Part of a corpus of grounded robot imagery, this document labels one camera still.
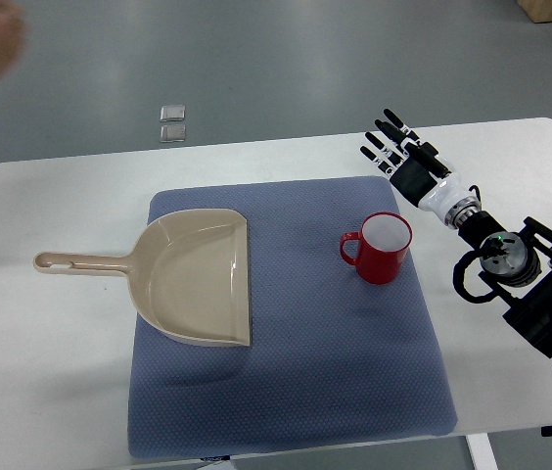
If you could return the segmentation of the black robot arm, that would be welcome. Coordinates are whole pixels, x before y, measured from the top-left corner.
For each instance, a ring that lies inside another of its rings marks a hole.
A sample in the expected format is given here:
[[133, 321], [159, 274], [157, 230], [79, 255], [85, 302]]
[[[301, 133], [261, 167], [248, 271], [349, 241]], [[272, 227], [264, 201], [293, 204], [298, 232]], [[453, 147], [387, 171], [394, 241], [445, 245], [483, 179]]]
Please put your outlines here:
[[450, 213], [471, 248], [454, 266], [453, 288], [471, 304], [504, 301], [508, 325], [552, 360], [552, 229], [528, 217], [520, 231], [507, 231], [483, 210], [479, 187], [469, 192]]

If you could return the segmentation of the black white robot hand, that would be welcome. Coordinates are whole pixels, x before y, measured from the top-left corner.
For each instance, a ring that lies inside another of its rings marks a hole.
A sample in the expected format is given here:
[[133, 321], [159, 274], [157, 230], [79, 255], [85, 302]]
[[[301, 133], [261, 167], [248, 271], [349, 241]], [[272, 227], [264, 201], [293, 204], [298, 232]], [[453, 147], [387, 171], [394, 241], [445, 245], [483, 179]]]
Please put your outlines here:
[[482, 204], [477, 190], [463, 187], [459, 173], [436, 147], [422, 139], [392, 110], [367, 132], [360, 152], [412, 206], [432, 212], [447, 227], [458, 229]]

